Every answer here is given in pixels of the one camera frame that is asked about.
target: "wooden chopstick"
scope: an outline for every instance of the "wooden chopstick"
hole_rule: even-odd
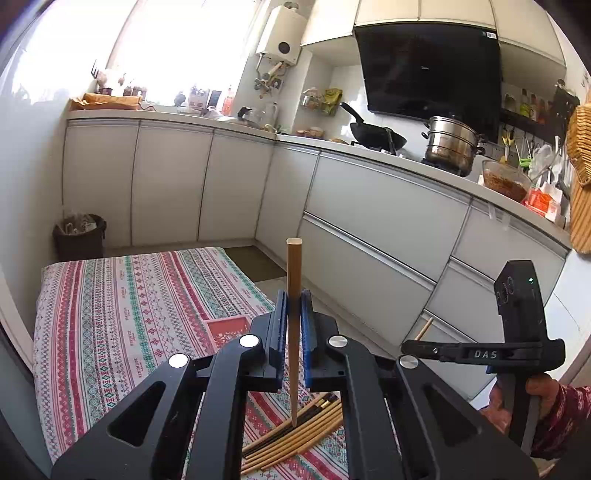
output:
[[[292,430],[291,432],[289,432],[288,435],[285,435],[284,437],[278,439],[276,442],[273,442],[272,444],[270,444],[268,446],[268,448],[262,449],[259,452],[255,452],[252,455],[247,456],[246,463],[244,465],[250,465],[255,461],[258,461],[264,457],[268,457],[268,456],[272,455],[278,449],[283,448],[287,443],[289,443],[292,438],[294,438],[296,436],[301,436],[301,435],[305,434],[307,431],[309,431],[310,429],[315,428],[320,422],[323,421],[323,419],[325,419],[328,415],[331,414],[331,412],[333,412],[335,410],[341,411],[340,400],[333,402],[331,405],[326,407],[325,411],[322,411],[321,413],[319,413],[316,417],[314,417],[309,422],[306,422],[303,425],[300,425],[296,429]]]
[[[319,441],[321,441],[324,437],[330,435],[334,430],[336,430],[338,427],[340,427],[340,425],[343,423],[343,416],[340,415],[335,421],[333,421],[328,427],[326,427],[322,432],[320,432],[318,435],[316,435],[314,438],[312,438],[311,440],[309,440],[307,443],[303,444],[302,446],[300,446],[297,450],[292,450],[289,453],[286,453],[283,457],[273,461],[272,463],[269,463],[267,465],[264,465],[261,467],[261,470],[267,470],[269,468],[271,468],[272,466],[281,463],[285,460],[287,460],[290,457],[293,457],[294,455],[299,455],[301,453],[307,452],[308,450],[310,450],[314,445],[316,445],[316,443],[318,443]]]
[[[253,472],[254,470],[258,470],[263,465],[267,465],[279,458],[283,458],[286,454],[290,452],[297,451],[297,449],[302,447],[302,445],[305,445],[310,440],[316,438],[320,433],[324,432],[327,429],[327,426],[332,425],[337,419],[340,419],[342,421],[342,418],[343,414],[341,410],[333,411],[330,415],[327,416],[326,419],[323,419],[323,421],[320,422],[315,428],[308,430],[306,434],[302,434],[299,437],[292,438],[281,449],[278,449],[270,455],[265,455],[264,457],[255,460],[254,462],[251,462],[247,465],[243,465],[241,467],[241,475]]]
[[[429,320],[427,321],[425,326],[423,328],[421,328],[421,331],[418,333],[418,335],[414,339],[420,340],[421,338],[423,338],[423,335],[425,335],[425,333],[427,333],[427,330],[429,330],[429,327],[431,326],[432,323],[433,323],[433,317],[429,318]]]
[[[331,410],[331,406],[333,403],[336,402],[329,402],[327,401],[327,404],[323,404],[324,406],[321,407],[323,410],[318,412],[314,417],[312,417],[311,419],[309,419],[307,422],[302,423],[301,425],[298,425],[295,429],[291,429],[289,432],[287,432],[286,434],[276,438],[275,440],[272,440],[270,443],[268,443],[267,445],[265,445],[264,447],[255,450],[252,453],[249,453],[248,455],[246,455],[244,458],[247,462],[249,462],[251,459],[253,458],[257,458],[265,453],[268,453],[270,450],[275,449],[277,447],[277,445],[279,445],[281,442],[283,442],[285,439],[288,439],[290,437],[293,437],[294,435],[300,434],[303,430],[305,430],[306,428],[308,428],[308,426],[310,424],[312,424],[314,421],[318,420],[319,418],[322,417],[322,415],[326,414],[327,410]]]
[[[301,238],[287,239],[287,340],[290,379],[291,425],[297,425],[297,397],[300,385],[300,297],[301,297]]]
[[[318,403],[321,403],[321,401],[324,399],[325,395],[320,395],[318,397],[316,397],[314,400],[312,400],[311,402],[309,402],[304,408],[302,408],[297,416],[298,418],[300,418],[304,413],[306,413],[308,410],[310,410],[312,407],[314,407],[315,405],[318,405]],[[280,423],[277,427],[275,427],[274,429],[270,430],[269,432],[267,432],[266,434],[264,434],[261,438],[255,440],[252,443],[249,443],[248,445],[246,445],[243,449],[242,449],[242,455],[247,455],[248,452],[251,452],[252,450],[254,450],[256,447],[258,447],[261,443],[265,442],[267,439],[273,437],[273,435],[278,434],[280,431],[284,430],[288,425],[291,425],[291,418],[284,420],[282,423]]]

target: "cabinet drawer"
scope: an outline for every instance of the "cabinet drawer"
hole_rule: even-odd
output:
[[[433,283],[309,215],[300,237],[303,275],[385,340],[400,345]]]
[[[413,340],[431,317],[434,316],[429,312],[423,312],[415,322],[406,340]],[[436,317],[433,318],[433,323],[421,340],[446,343],[466,343],[473,341]],[[486,373],[486,366],[484,365],[459,365],[438,362],[436,360],[422,361],[467,400],[476,397],[493,378],[492,375]]]
[[[493,282],[450,259],[427,310],[480,343],[503,342]]]
[[[416,176],[322,154],[306,211],[437,280],[468,197]]]
[[[252,239],[273,143],[215,132],[205,174],[199,241]]]
[[[567,251],[543,233],[496,209],[491,220],[488,206],[474,201],[453,256],[490,278],[497,278],[508,260],[531,260],[540,281],[544,303],[560,275]]]

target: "plastic bag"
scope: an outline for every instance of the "plastic bag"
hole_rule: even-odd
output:
[[[80,235],[93,231],[96,228],[96,222],[87,213],[69,212],[57,226],[66,235]]]

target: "hand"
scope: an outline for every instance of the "hand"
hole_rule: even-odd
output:
[[[560,384],[548,374],[540,374],[531,377],[525,384],[525,390],[530,395],[541,397],[540,420],[543,419],[554,405]],[[490,403],[483,408],[482,413],[500,432],[507,433],[511,424],[511,413],[503,408],[503,391],[498,385],[492,387],[489,395]]]

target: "bright window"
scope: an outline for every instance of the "bright window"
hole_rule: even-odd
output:
[[[114,59],[125,85],[144,86],[146,100],[172,105],[193,85],[237,87],[245,43],[260,0],[144,0],[119,39]]]

